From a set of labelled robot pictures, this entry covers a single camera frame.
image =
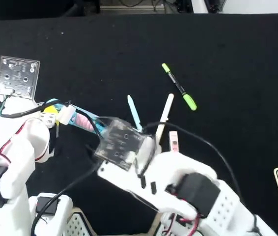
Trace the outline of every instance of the black fabric surface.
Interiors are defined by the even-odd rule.
[[[234,169],[249,210],[278,234],[278,15],[138,15],[0,22],[0,55],[41,60],[36,101],[72,100],[101,116],[157,121],[170,92],[169,119],[203,136]],[[198,104],[191,112],[161,68],[166,62]],[[37,164],[29,195],[57,192],[90,168],[82,145],[95,136],[63,126],[61,154]],[[168,149],[167,132],[162,140]],[[179,134],[183,154],[231,184],[206,145]],[[95,231],[146,232],[155,213],[96,175],[68,194]]]

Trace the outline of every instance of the marker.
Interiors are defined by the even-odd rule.
[[[176,87],[178,88],[178,90],[182,94],[184,100],[186,101],[186,103],[188,104],[190,109],[195,111],[197,109],[197,105],[195,104],[192,97],[190,97],[190,95],[185,92],[184,88],[180,86],[177,79],[175,78],[175,76],[173,75],[173,73],[171,72],[171,70],[169,69],[169,67],[165,63],[162,64],[162,67],[163,67],[164,71],[168,74],[168,76],[171,78],[173,83],[176,85]]]
[[[167,97],[167,102],[165,103],[160,122],[167,122],[167,120],[168,120],[167,117],[168,117],[170,108],[172,106],[173,99],[174,99],[174,94],[170,93]],[[164,130],[164,125],[159,124],[157,131],[155,132],[155,137],[156,137],[157,143],[159,143],[161,140],[163,130]]]
[[[141,123],[140,123],[139,115],[138,115],[137,109],[135,107],[134,101],[133,101],[133,99],[131,98],[130,95],[127,95],[127,100],[128,100],[130,111],[131,111],[131,114],[133,115],[137,130],[141,132],[142,131],[142,126],[141,126]]]

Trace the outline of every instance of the circuit board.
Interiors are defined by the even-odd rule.
[[[1,56],[0,95],[33,99],[40,61]]]
[[[108,126],[94,154],[128,171],[146,137],[129,123],[116,119]]]

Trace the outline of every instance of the white connector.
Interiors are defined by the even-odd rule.
[[[68,107],[63,106],[60,110],[60,112],[57,115],[57,120],[64,124],[64,125],[68,125],[71,117],[73,116],[73,114],[75,113],[76,108],[72,105],[69,105]]]
[[[49,128],[53,128],[56,123],[56,114],[41,112],[40,120]]]

